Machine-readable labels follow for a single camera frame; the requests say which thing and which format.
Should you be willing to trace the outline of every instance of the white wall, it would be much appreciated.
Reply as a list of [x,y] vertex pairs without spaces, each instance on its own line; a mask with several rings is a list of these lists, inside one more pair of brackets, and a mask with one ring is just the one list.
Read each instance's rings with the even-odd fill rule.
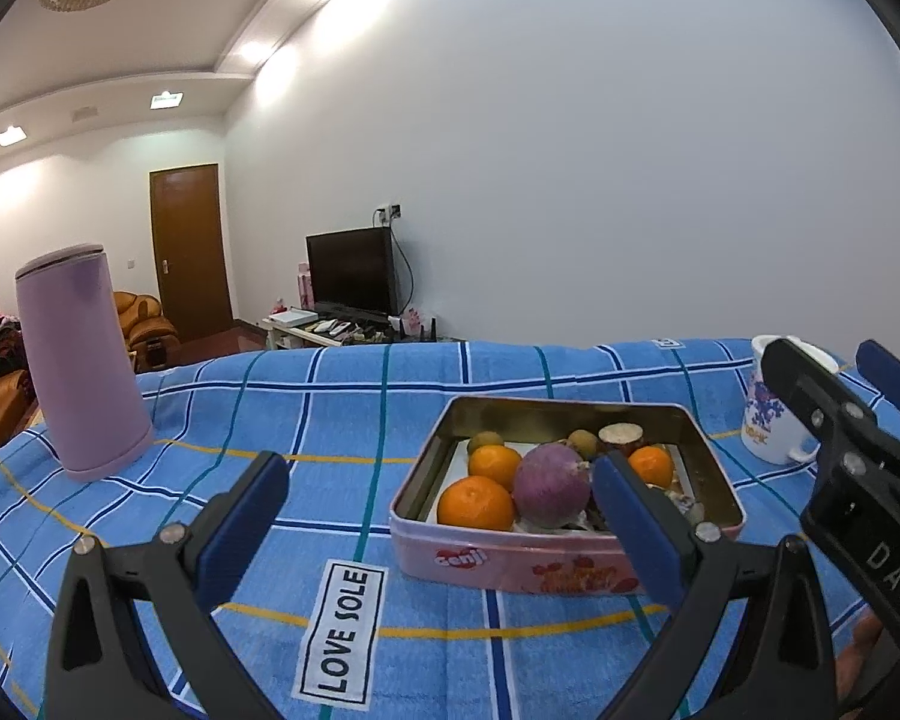
[[[13,274],[31,258],[80,242],[106,249],[114,289],[159,295],[149,211],[149,173],[219,163],[223,119],[180,119],[74,135],[0,161],[0,308],[16,313]],[[221,180],[223,250],[229,257]],[[136,260],[127,269],[128,260]]]
[[863,0],[379,0],[336,47],[334,5],[228,115],[244,319],[398,199],[451,333],[900,354],[900,54]]

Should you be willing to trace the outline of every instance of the black television screen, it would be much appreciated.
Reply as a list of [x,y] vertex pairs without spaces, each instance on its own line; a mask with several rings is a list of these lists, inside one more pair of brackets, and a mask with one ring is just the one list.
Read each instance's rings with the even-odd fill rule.
[[318,310],[399,313],[389,227],[308,236],[307,257]]

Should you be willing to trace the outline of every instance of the purple round vegetable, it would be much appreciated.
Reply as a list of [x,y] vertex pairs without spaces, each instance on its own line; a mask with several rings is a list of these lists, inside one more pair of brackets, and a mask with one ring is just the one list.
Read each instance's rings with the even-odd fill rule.
[[562,528],[590,500],[590,466],[563,443],[545,443],[520,461],[514,503],[520,516],[540,528]]

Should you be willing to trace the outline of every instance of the ceiling vent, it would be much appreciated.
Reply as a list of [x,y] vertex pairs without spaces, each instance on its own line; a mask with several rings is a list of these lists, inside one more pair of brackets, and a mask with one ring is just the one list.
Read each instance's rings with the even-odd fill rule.
[[70,121],[76,124],[77,122],[85,122],[87,119],[93,119],[93,117],[99,116],[100,111],[97,110],[96,105],[86,105],[83,108],[77,108],[72,114],[70,114]]

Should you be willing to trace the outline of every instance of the door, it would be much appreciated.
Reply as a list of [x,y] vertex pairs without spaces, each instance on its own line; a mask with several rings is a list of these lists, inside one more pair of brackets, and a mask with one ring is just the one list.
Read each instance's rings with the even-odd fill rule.
[[163,313],[180,341],[233,327],[223,266],[218,166],[151,172],[151,224]]

